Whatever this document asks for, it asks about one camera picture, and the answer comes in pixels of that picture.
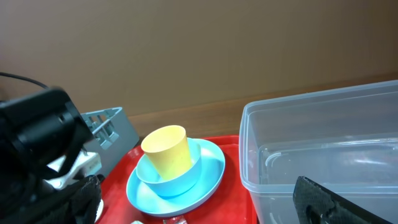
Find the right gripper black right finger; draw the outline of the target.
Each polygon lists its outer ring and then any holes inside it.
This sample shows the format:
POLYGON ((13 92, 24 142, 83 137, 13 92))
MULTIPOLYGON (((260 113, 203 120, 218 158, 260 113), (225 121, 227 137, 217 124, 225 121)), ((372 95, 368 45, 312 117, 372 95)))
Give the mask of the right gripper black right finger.
POLYGON ((391 224, 305 176, 297 178, 293 201, 300 224, 391 224))

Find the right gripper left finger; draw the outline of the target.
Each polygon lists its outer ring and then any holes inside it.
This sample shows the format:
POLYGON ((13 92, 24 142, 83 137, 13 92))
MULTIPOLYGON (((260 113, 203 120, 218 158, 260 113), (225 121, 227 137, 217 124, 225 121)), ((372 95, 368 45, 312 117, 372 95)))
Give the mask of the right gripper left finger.
POLYGON ((19 223, 94 223, 104 177, 89 175, 58 190, 19 213, 19 223))

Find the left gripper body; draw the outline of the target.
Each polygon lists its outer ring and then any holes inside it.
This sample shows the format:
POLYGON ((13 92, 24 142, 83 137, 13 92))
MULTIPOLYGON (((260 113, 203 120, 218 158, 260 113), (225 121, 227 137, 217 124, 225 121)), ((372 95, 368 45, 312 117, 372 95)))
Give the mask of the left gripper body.
POLYGON ((100 168, 99 154, 81 152, 72 169, 62 177, 44 180, 30 175, 17 180, 9 175, 1 179, 1 223, 19 223, 19 213, 28 206, 89 175, 99 175, 100 168))

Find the white plastic spoon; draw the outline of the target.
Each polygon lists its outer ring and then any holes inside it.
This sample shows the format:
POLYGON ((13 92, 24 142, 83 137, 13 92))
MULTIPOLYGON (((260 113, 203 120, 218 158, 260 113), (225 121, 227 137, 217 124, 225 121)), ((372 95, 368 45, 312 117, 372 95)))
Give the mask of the white plastic spoon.
POLYGON ((104 202, 103 202, 103 199, 101 199, 100 202, 99 202, 99 205, 98 205, 98 209, 96 211, 95 222, 97 222, 100 219, 100 217, 102 215, 102 212, 103 212, 103 209, 104 209, 104 202))

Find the yellow plastic cup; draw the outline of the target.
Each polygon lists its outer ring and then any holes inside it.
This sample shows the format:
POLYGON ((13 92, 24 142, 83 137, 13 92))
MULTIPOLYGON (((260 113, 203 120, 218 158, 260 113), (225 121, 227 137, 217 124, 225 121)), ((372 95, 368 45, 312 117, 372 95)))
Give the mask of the yellow plastic cup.
POLYGON ((156 129, 144 138, 141 148, 163 180, 174 179, 192 167, 187 133, 182 126, 156 129))

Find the white napkin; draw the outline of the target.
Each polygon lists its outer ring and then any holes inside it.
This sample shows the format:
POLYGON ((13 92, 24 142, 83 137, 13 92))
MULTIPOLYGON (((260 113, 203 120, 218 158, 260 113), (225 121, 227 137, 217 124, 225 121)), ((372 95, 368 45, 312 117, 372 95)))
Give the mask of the white napkin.
POLYGON ((143 224, 143 223, 140 222, 140 221, 135 220, 135 221, 133 221, 131 224, 143 224))

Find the red candy wrapper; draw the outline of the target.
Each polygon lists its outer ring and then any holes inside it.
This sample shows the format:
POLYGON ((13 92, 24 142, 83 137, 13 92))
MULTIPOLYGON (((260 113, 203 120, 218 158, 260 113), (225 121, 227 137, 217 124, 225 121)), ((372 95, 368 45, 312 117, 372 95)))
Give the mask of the red candy wrapper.
POLYGON ((163 224, 187 224, 187 221, 184 216, 177 216, 162 220, 163 224))

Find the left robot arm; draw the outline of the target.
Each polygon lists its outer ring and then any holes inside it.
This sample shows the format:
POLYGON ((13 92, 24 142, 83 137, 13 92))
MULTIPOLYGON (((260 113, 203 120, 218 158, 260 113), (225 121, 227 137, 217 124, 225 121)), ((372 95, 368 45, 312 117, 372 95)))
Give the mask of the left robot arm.
POLYGON ((1 103, 1 223, 94 223, 101 200, 96 175, 62 190, 48 183, 71 171, 92 139, 61 88, 1 103))

